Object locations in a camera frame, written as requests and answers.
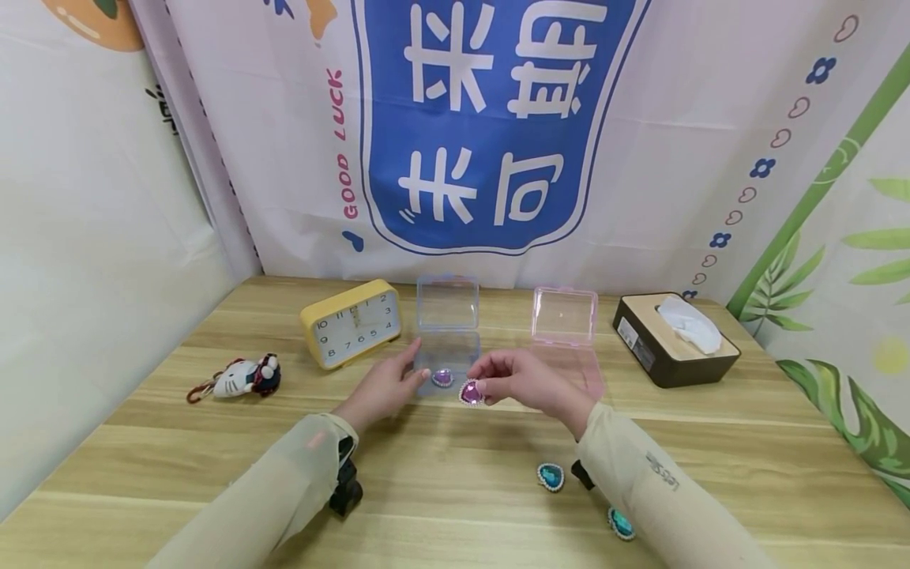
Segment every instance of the tissue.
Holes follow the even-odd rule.
[[[721,348],[721,331],[693,305],[679,297],[667,297],[657,307],[661,317],[673,331],[694,345],[705,355],[712,355]]]

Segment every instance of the keychain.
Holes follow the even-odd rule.
[[[212,376],[211,381],[197,385],[187,393],[187,403],[199,403],[209,394],[216,398],[238,397],[247,393],[258,393],[268,397],[278,390],[281,383],[281,366],[278,355],[267,353],[259,361],[238,358],[230,362],[223,371]]]

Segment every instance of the black tissue box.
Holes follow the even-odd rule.
[[[721,348],[701,353],[676,335],[657,307],[674,292],[627,295],[613,317],[613,329],[625,342],[654,385],[664,389],[716,383],[740,357],[739,349],[721,334]]]

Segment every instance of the table surface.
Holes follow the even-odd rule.
[[[237,288],[0,526],[4,565],[145,564],[300,417],[331,410],[374,360],[413,337],[415,291],[399,286],[402,339],[320,370],[298,313],[351,287],[260,277]],[[616,301],[599,307],[604,400],[782,567],[906,567],[910,513],[729,313],[696,302],[743,352],[723,381],[665,391],[612,330]],[[530,291],[483,290],[480,306],[484,350],[529,341]],[[234,358],[269,351],[284,374],[276,395],[184,401]],[[642,540],[612,535],[599,493],[571,477],[558,494],[537,485],[536,466],[568,471],[573,447],[561,425],[514,401],[479,410],[419,401],[363,436],[355,462],[365,497],[353,514],[342,522],[323,511],[269,566],[661,566]]]

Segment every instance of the beige sleeve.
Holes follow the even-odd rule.
[[[611,407],[594,406],[578,454],[607,500],[671,568],[776,567],[720,503]]]
[[[259,567],[335,492],[339,442],[358,437],[339,417],[309,415],[278,439],[175,535],[148,567]]]

